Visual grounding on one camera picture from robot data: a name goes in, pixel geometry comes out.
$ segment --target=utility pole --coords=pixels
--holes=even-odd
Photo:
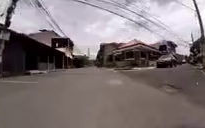
[[[88,48],[87,50],[88,57],[90,58],[90,48]]]
[[[7,29],[11,25],[11,18],[12,18],[13,12],[16,8],[18,1],[19,0],[10,0],[9,6],[6,11],[5,24],[0,33],[0,76],[3,71],[2,56],[3,56],[4,47],[5,47],[5,42],[9,41],[9,38],[10,38],[10,32],[8,32]]]
[[[192,44],[195,42],[193,33],[191,33],[191,41],[192,41]]]
[[[193,0],[193,3],[196,9],[196,13],[198,15],[198,21],[199,21],[199,26],[200,26],[200,31],[201,31],[201,51],[200,53],[202,54],[203,68],[205,68],[205,31],[204,31],[201,14],[200,14],[196,0]]]

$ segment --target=parked car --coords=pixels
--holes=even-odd
[[[176,67],[177,66],[177,60],[176,58],[171,55],[162,55],[156,62],[157,68],[166,68],[166,67]]]

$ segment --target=pole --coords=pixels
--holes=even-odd
[[[47,68],[48,68],[48,71],[50,70],[50,57],[48,56],[47,57]]]
[[[196,9],[196,13],[198,15],[198,21],[199,21],[199,26],[200,26],[200,31],[201,31],[201,52],[200,53],[202,54],[203,68],[205,68],[205,31],[204,31],[201,14],[200,14],[196,0],[193,0],[193,3]]]
[[[88,48],[87,54],[88,54],[88,58],[90,58],[90,48]]]
[[[6,18],[5,18],[5,24],[1,30],[1,33],[0,33],[0,39],[1,37],[5,37],[6,34],[5,34],[5,31],[10,27],[11,25],[11,18],[12,18],[12,15],[14,13],[14,10],[16,8],[16,5],[18,3],[19,0],[11,0],[11,3],[9,4],[9,7],[7,8],[7,11],[6,11]],[[1,39],[0,40],[0,76],[1,76],[1,73],[3,72],[3,51],[4,51],[4,48],[5,48],[5,39]]]
[[[69,68],[69,57],[67,56],[67,69]]]
[[[53,57],[53,62],[54,62],[54,71],[56,70],[56,61],[55,61],[55,56]]]
[[[192,44],[195,42],[195,41],[194,41],[193,33],[191,33],[191,41],[192,41]]]
[[[65,55],[62,56],[62,69],[65,69]]]

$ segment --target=road marking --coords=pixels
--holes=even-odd
[[[123,82],[121,80],[109,80],[108,84],[112,86],[119,86],[123,85]]]
[[[156,69],[156,67],[146,67],[146,68],[133,68],[130,70],[121,70],[122,72],[135,72],[135,71],[144,71],[144,70],[153,70]]]
[[[38,82],[0,80],[0,83],[14,83],[14,84],[37,84]]]

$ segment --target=window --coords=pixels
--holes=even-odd
[[[112,60],[113,60],[113,55],[107,56],[107,62],[112,62]]]
[[[134,58],[134,52],[130,51],[130,52],[126,52],[125,53],[125,59],[131,59]]]

